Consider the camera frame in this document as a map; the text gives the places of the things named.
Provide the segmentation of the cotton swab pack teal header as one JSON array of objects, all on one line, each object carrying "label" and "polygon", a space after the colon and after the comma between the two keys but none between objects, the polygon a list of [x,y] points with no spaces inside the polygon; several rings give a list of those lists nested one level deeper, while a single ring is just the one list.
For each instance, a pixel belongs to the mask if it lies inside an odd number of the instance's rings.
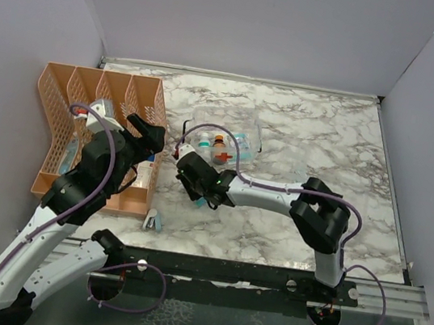
[{"label": "cotton swab pack teal header", "polygon": [[205,198],[201,197],[201,198],[197,199],[196,201],[194,201],[194,204],[197,208],[201,208],[201,207],[207,205],[207,201]]}]

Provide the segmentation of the white gauze pouch blue print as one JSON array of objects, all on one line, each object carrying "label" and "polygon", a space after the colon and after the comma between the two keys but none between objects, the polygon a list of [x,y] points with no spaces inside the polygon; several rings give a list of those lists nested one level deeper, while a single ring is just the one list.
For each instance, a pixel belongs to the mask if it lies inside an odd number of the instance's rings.
[{"label": "white gauze pouch blue print", "polygon": [[140,162],[137,166],[137,178],[133,186],[136,188],[148,188],[152,180],[154,170],[154,155],[149,156],[144,162]]}]

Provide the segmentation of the white disinfectant bottle green label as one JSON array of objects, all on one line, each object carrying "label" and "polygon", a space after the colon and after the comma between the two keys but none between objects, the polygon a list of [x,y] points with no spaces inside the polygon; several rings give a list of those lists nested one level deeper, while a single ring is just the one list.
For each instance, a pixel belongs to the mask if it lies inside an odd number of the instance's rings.
[{"label": "white disinfectant bottle green label", "polygon": [[211,146],[211,143],[210,143],[210,137],[209,137],[209,134],[208,133],[206,133],[206,132],[203,132],[201,135],[200,135],[200,139],[199,139],[199,148],[201,149],[201,148],[209,148],[210,146]]}]

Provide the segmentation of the brown bottle orange cap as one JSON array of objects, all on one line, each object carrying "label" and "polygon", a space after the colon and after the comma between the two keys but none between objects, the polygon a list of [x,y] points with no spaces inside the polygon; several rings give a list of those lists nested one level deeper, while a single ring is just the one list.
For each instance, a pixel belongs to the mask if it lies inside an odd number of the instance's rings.
[{"label": "brown bottle orange cap", "polygon": [[226,146],[224,143],[224,137],[221,134],[214,136],[212,148],[213,148],[213,151],[215,151],[216,153],[224,152],[224,149],[226,148]]}]

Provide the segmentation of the clear plastic medicine box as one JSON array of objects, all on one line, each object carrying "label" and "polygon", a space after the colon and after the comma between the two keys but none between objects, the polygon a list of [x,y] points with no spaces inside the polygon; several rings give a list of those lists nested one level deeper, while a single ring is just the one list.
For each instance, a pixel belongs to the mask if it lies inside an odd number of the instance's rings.
[{"label": "clear plastic medicine box", "polygon": [[[262,126],[259,113],[254,108],[240,106],[198,106],[191,119],[184,121],[183,132],[187,135],[185,142],[192,145],[198,155],[214,166],[234,167],[236,163],[246,166],[252,163],[262,152]],[[199,148],[200,135],[209,134],[211,146]],[[252,159],[240,159],[239,146],[234,135],[244,133],[248,136]],[[222,153],[213,151],[214,136],[224,137],[225,149]]]}]

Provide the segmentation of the small items pack teal header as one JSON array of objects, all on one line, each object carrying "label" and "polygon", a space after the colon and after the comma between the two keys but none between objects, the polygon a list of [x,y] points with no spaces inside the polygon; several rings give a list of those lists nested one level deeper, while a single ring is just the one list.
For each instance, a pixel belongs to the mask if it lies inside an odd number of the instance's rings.
[{"label": "small items pack teal header", "polygon": [[236,138],[236,141],[239,146],[240,159],[242,161],[244,160],[248,161],[252,159],[251,146],[250,146],[250,141],[248,136],[244,133],[236,133],[234,137]]}]

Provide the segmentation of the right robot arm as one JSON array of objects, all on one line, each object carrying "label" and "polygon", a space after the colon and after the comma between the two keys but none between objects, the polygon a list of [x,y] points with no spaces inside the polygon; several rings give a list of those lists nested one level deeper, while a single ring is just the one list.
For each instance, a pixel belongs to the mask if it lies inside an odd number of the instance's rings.
[{"label": "right robot arm", "polygon": [[255,207],[292,218],[303,241],[314,250],[313,295],[332,301],[342,292],[341,238],[348,230],[349,203],[320,179],[304,184],[279,184],[257,180],[230,169],[217,171],[188,145],[179,149],[177,176],[191,200],[203,198],[218,206]]}]

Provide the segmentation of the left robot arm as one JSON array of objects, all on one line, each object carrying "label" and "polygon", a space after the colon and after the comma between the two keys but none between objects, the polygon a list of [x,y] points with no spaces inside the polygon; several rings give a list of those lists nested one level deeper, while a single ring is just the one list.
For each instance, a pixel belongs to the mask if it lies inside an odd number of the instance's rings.
[{"label": "left robot arm", "polygon": [[166,129],[136,113],[127,117],[140,134],[134,137],[95,106],[72,103],[69,109],[72,116],[86,117],[93,137],[82,148],[80,162],[55,179],[27,225],[0,255],[0,325],[24,325],[44,300],[90,270],[118,269],[120,251],[94,241],[51,264],[43,262],[126,188],[123,180],[131,169],[164,148]]}]

